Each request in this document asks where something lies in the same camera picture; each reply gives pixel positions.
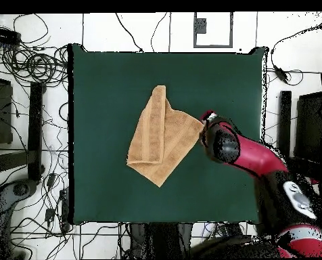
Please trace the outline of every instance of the floor tile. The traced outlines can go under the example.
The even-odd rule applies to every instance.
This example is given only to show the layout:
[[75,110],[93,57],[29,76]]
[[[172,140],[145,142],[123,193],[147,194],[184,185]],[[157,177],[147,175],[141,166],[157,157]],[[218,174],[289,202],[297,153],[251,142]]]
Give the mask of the floor tile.
[[199,237],[192,237],[190,240],[190,246],[194,247],[196,245],[199,245],[200,243],[202,243],[202,239]]
[[[168,51],[169,13],[158,25],[151,44],[155,27],[165,13],[118,13],[118,17],[143,51],[151,52],[152,45],[155,51]],[[88,51],[139,51],[115,13],[85,14],[84,29],[84,47]]]
[[[31,260],[75,260],[78,258],[79,236],[67,235],[66,237],[38,238],[34,234],[14,234],[12,242],[32,250]],[[28,259],[30,251],[15,247],[15,251],[26,251]]]
[[241,222],[241,224],[244,227],[245,234],[251,235],[251,236],[256,236],[257,235],[255,225],[248,224],[246,222]]
[[213,228],[214,228],[214,223],[196,222],[193,224],[191,236],[199,236],[201,238],[205,238],[210,235]]
[[[81,43],[82,39],[82,14],[30,14],[16,20],[16,31],[22,35],[23,42],[31,42],[42,37],[48,28],[47,36],[28,45],[39,45],[46,41],[45,47],[61,47],[68,43]],[[17,14],[1,14],[0,26],[13,29],[14,20]]]
[[[119,256],[118,236],[96,236],[95,239],[94,236],[81,237],[83,259],[112,259]],[[124,250],[129,248],[129,238],[126,236],[122,239],[122,247]]]
[[[322,22],[319,12],[259,12],[257,46],[274,44],[285,37]],[[322,72],[322,30],[301,33],[275,47],[274,64],[283,70]],[[269,54],[268,67],[272,68]]]
[[116,222],[107,222],[107,223],[96,223],[88,222],[82,226],[82,234],[96,234],[99,231],[99,234],[118,234],[118,223]]

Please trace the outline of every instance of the green mat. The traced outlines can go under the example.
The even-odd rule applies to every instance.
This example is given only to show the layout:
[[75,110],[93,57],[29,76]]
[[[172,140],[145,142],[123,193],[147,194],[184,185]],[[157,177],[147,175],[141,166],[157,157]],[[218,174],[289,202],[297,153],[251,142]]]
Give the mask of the green mat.
[[213,109],[259,140],[264,48],[232,53],[100,53],[73,45],[74,215],[83,221],[257,221],[247,173],[210,161],[199,143],[161,188],[126,166],[156,85],[175,110]]

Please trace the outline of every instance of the folded towel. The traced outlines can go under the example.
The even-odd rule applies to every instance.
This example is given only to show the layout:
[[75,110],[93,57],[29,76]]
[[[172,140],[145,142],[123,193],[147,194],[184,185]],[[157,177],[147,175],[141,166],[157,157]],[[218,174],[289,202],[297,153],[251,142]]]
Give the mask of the folded towel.
[[139,117],[127,156],[127,165],[160,187],[198,141],[203,124],[173,110],[166,87],[152,91]]

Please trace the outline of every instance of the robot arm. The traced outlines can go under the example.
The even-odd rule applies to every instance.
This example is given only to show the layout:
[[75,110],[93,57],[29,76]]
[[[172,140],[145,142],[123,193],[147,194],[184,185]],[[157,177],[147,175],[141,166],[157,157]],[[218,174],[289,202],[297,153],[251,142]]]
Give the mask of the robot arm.
[[253,176],[260,220],[275,237],[280,256],[292,257],[292,249],[300,256],[322,257],[322,213],[309,199],[315,198],[312,186],[292,175],[266,146],[241,135],[231,121],[213,111],[201,120],[205,126],[200,140],[207,155]]

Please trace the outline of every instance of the cloth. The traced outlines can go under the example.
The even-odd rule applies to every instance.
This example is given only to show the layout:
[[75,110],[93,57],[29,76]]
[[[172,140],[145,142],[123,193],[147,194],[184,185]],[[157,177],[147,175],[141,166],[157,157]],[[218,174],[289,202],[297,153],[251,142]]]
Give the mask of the cloth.
[[198,141],[202,129],[199,120],[170,107],[166,86],[159,85],[139,117],[127,165],[161,187]]

